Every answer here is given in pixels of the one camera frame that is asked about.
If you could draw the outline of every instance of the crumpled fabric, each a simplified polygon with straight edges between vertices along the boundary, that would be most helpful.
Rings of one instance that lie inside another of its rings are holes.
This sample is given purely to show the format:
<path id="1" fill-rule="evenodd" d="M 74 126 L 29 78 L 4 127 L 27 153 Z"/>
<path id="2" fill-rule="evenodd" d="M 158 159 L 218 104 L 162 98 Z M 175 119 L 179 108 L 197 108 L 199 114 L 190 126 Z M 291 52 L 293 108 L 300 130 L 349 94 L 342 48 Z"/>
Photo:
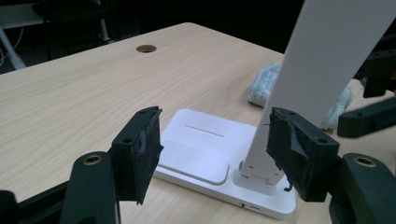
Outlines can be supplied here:
<path id="1" fill-rule="evenodd" d="M 254 78 L 247 93 L 247 99 L 254 105 L 265 106 L 274 86 L 276 76 L 279 73 L 280 65 L 278 63 L 269 63 L 260 70 Z M 336 129 L 338 117 L 341 116 L 353 100 L 353 93 L 349 87 L 346 87 L 335 105 L 326 114 L 326 117 L 320 123 L 319 128 L 323 130 Z"/>

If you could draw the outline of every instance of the light wood desk surface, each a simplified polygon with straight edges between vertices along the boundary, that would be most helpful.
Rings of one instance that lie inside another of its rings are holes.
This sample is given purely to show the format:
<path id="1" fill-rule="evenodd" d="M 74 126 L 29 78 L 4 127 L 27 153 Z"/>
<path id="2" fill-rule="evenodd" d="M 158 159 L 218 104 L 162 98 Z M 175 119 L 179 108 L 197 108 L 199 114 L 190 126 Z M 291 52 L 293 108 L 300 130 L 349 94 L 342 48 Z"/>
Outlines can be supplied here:
<path id="1" fill-rule="evenodd" d="M 136 51 L 145 44 L 157 50 Z M 108 151 L 131 116 L 152 105 L 163 109 L 162 130 L 181 108 L 257 125 L 262 109 L 248 102 L 248 87 L 262 67 L 282 58 L 182 23 L 3 74 L 0 189 L 14 191 L 20 202 L 66 181 L 75 159 Z M 357 81 L 349 85 L 355 93 L 349 109 L 378 100 L 362 99 Z M 394 172 L 395 134 L 391 128 L 354 140 L 332 136 L 341 143 L 340 155 L 367 154 Z M 329 198 L 326 203 L 298 199 L 295 213 L 279 221 L 153 178 L 143 206 L 121 203 L 121 215 L 123 223 L 331 223 Z"/>

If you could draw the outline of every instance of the port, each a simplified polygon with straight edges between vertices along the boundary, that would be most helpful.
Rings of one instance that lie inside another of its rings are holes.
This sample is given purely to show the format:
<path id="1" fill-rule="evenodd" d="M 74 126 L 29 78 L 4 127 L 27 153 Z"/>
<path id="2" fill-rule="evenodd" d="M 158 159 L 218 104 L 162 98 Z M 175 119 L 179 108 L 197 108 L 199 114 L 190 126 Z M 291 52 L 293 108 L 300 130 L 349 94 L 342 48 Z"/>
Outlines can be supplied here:
<path id="1" fill-rule="evenodd" d="M 260 210 L 260 208 L 258 208 L 258 207 L 255 207 L 255 206 L 250 206 L 250 208 L 253 208 L 253 209 L 257 210 L 257 211 L 259 211 L 259 210 Z"/>

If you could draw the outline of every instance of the white stand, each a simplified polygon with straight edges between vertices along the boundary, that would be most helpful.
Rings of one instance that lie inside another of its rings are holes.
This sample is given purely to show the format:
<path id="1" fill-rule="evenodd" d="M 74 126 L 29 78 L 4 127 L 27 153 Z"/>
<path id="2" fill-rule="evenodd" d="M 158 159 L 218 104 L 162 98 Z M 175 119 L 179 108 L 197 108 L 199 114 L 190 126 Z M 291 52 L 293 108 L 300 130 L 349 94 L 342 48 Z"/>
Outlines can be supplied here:
<path id="1" fill-rule="evenodd" d="M 188 109 L 179 110 L 161 136 L 155 175 L 225 202 L 283 219 L 296 206 L 285 177 L 277 185 L 247 182 L 239 163 L 256 127 Z"/>
<path id="2" fill-rule="evenodd" d="M 41 23 L 43 20 L 32 10 L 32 4 L 18 4 L 0 7 L 0 40 L 8 51 L 8 58 L 16 70 L 25 68 L 21 57 L 15 52 L 4 33 L 4 29 Z"/>
<path id="3" fill-rule="evenodd" d="M 263 124 L 277 106 L 318 125 L 395 16 L 394 0 L 304 1 L 257 132 L 181 110 L 162 135 L 156 176 L 270 217 L 291 214 L 294 191 L 265 152 Z"/>

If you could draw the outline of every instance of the white device base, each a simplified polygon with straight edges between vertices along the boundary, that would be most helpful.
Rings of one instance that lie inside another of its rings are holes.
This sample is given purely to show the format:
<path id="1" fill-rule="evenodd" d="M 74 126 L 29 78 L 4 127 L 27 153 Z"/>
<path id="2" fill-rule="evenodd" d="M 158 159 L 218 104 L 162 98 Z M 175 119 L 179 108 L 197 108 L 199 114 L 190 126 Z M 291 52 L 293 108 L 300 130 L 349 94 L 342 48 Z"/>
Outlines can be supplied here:
<path id="1" fill-rule="evenodd" d="M 294 189 L 284 190 L 290 186 L 286 177 L 272 186 L 239 173 L 239 164 L 248 153 L 256 129 L 198 111 L 179 110 L 161 136 L 164 149 L 154 175 L 227 203 L 283 219 L 296 207 Z"/>

